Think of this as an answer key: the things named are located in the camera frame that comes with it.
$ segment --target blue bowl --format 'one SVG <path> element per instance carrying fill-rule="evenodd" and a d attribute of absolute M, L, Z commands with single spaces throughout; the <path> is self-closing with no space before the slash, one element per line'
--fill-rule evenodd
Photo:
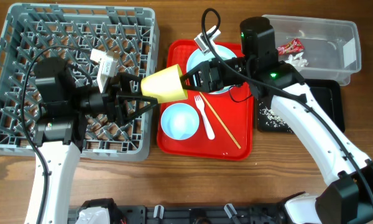
<path fill-rule="evenodd" d="M 199 128 L 199 115 L 185 103 L 175 103 L 163 112 L 160 125 L 164 133 L 174 140 L 186 140 Z"/>

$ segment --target black tray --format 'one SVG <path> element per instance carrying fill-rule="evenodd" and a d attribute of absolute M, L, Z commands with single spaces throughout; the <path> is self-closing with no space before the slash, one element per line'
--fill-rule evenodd
<path fill-rule="evenodd" d="M 336 126 L 345 131 L 343 104 L 341 103 L 340 85 L 334 80 L 305 80 L 310 86 L 312 95 L 322 107 L 323 111 L 333 120 Z M 256 100 L 257 129 L 262 132 L 293 133 L 283 121 L 268 116 L 268 109 Z"/>

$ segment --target yellow cup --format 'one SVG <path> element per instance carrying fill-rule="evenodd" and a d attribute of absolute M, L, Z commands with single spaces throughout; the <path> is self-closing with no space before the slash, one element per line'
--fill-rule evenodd
<path fill-rule="evenodd" d="M 158 103 L 167 103 L 188 99 L 188 92 L 182 88 L 182 76 L 179 65 L 173 65 L 152 74 L 141 81 L 141 92 L 144 96 L 157 99 Z"/>

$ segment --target plastic fork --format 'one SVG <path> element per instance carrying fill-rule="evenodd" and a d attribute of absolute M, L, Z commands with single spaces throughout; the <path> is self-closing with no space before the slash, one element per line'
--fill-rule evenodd
<path fill-rule="evenodd" d="M 205 113 L 205 102 L 203 102 L 200 96 L 195 96 L 196 107 L 200 110 L 201 117 L 203 118 L 203 124 L 205 124 L 207 138 L 213 140 L 215 138 L 213 128 L 210 125 L 209 119 L 207 119 Z"/>

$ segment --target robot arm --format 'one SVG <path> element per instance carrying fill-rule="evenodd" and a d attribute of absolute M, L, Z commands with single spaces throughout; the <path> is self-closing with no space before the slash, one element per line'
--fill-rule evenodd
<path fill-rule="evenodd" d="M 337 128 L 316 102 L 307 84 L 300 85 L 297 83 L 284 88 L 284 90 L 294 95 L 305 94 L 307 105 L 312 107 L 331 126 L 338 138 L 340 138 L 348 151 L 353 155 L 359 168 L 362 169 L 367 165 L 366 161 L 369 161 L 370 158 L 351 143 Z M 339 173 L 342 171 L 347 174 L 355 172 L 352 164 L 339 149 L 339 145 L 330 135 L 329 131 L 312 113 L 307 113 L 306 109 L 301 104 L 281 96 L 274 96 L 271 102 L 271 108 L 275 114 L 280 116 L 291 127 L 293 132 L 311 154 L 321 171 L 326 185 L 330 185 L 335 180 L 338 180 Z"/>
<path fill-rule="evenodd" d="M 74 143 L 63 145 L 62 141 L 46 142 L 40 151 L 50 170 L 47 203 L 42 223 L 66 223 L 73 174 L 80 159 L 80 150 Z M 40 160 L 36 157 L 36 172 L 25 224 L 36 223 L 43 194 L 44 177 Z"/>
<path fill-rule="evenodd" d="M 242 51 L 245 57 L 227 60 L 225 62 L 227 66 L 224 66 L 222 60 L 216 58 L 211 62 L 202 62 L 180 78 L 183 89 L 217 91 L 224 86 L 246 82 L 244 75 L 250 80 L 248 84 L 253 96 L 259 100 L 266 99 L 270 103 L 269 107 L 289 124 L 313 156 L 328 185 L 319 197 L 302 195 L 287 201 L 285 209 L 291 221 L 295 223 L 365 223 L 372 220 L 371 203 L 356 171 L 358 169 L 364 174 L 373 192 L 373 162 L 355 147 L 327 117 L 313 98 L 309 87 L 304 84 L 302 76 L 291 65 L 279 62 L 278 52 L 275 49 L 274 30 L 268 19 L 263 17 L 246 19 L 241 23 L 241 31 Z M 105 68 L 112 70 L 113 67 L 110 65 L 113 65 L 114 58 L 116 57 L 111 54 L 100 54 L 95 60 L 108 62 Z M 130 82 L 140 83 L 141 80 L 130 74 L 118 73 L 116 76 L 108 76 L 103 68 L 100 71 L 102 77 L 99 79 L 101 83 L 98 88 L 75 88 L 70 84 L 71 82 L 66 82 L 66 80 L 71 80 L 66 69 L 52 69 L 52 73 L 46 72 L 51 71 L 47 70 L 48 67 L 62 68 L 64 66 L 59 58 L 48 58 L 39 64 L 35 66 L 34 73 L 37 88 L 46 102 L 44 107 L 47 114 L 37 123 L 34 141 L 41 150 L 47 151 L 44 153 L 47 162 L 51 157 L 58 158 L 55 159 L 56 162 L 48 162 L 49 167 L 51 165 L 50 170 L 51 168 L 53 170 L 51 170 L 44 220 L 49 223 L 50 221 L 55 223 L 54 220 L 64 223 L 60 217 L 66 217 L 69 205 L 71 179 L 80 157 L 81 142 L 87 125 L 85 115 L 104 113 L 107 114 L 109 122 L 123 125 L 153 108 L 158 101 L 153 97 L 142 96 L 140 88 L 138 88 L 139 92 L 133 92 Z M 287 97 L 290 95 L 307 102 L 306 105 L 315 111 L 330 129 L 326 128 L 311 111 L 306 111 L 300 103 L 290 100 Z M 124 102 L 130 100 L 142 100 L 149 104 L 129 114 Z M 348 150 L 348 155 L 340 151 L 340 145 L 331 135 L 330 130 Z M 357 169 L 352 166 L 347 156 L 354 158 Z M 54 166 L 55 163 L 68 166 L 67 171 L 64 172 L 60 166 Z M 39 161 L 37 161 L 36 168 L 35 184 L 25 223 L 34 223 L 37 219 L 36 205 L 40 204 L 39 197 L 42 192 Z M 93 207 L 105 208 L 104 205 L 101 206 L 96 202 L 92 202 L 91 205 L 85 208 L 86 211 L 91 211 Z M 96 212 L 104 217 L 107 214 L 105 209 L 100 208 L 97 208 Z M 84 221 L 86 220 L 81 219 L 78 222 L 84 223 Z"/>

